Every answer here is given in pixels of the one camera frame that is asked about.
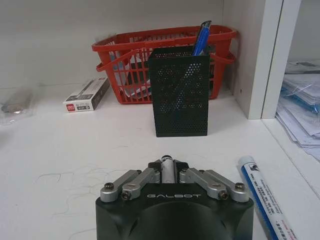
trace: perforated metal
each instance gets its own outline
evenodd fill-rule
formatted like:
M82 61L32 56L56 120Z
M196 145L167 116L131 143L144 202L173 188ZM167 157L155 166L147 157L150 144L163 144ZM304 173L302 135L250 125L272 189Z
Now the perforated metal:
M148 59L157 137L206 136L209 56L191 46L156 48Z

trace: white wall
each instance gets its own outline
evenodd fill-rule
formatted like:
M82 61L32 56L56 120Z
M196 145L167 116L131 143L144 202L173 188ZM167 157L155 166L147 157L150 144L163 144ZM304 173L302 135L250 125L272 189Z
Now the white wall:
M260 119L282 1L225 0L223 24L238 30L233 94L249 119Z
M301 2L288 59L320 59L319 0Z
M95 38L222 24L223 0L2 0L0 88L81 83L97 76Z

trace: metal linkage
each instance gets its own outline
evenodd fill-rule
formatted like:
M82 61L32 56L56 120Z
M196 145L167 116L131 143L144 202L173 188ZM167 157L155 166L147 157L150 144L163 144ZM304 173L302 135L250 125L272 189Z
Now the metal linkage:
M139 175L138 170L129 170L114 182L107 182L100 190L100 199L104 203L110 203L118 199L122 186L131 182Z
M160 172L155 168L147 167L139 176L122 186L123 200L132 200L140 197L141 189L147 183L160 183Z
M232 200L240 203L246 203L249 201L248 192L242 182L234 183L213 170L206 170L203 172L203 175L225 185Z
M227 200L229 197L226 186L214 181L210 176L203 174L202 171L198 171L195 168L184 168L180 171L180 183L197 183L213 199Z

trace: paper stack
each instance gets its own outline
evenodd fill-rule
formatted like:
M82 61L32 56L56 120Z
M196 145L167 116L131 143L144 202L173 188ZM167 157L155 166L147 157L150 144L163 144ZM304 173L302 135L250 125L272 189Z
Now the paper stack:
M298 74L284 75L275 117L293 142L320 161L320 74L299 74L290 67Z

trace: blue pen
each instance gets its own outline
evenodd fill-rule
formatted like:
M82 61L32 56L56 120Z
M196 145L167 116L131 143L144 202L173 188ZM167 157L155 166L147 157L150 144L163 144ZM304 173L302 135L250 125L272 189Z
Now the blue pen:
M206 47L209 37L210 26L211 21L205 21L203 24L201 24L201 29L194 46L193 56L199 56L203 49Z

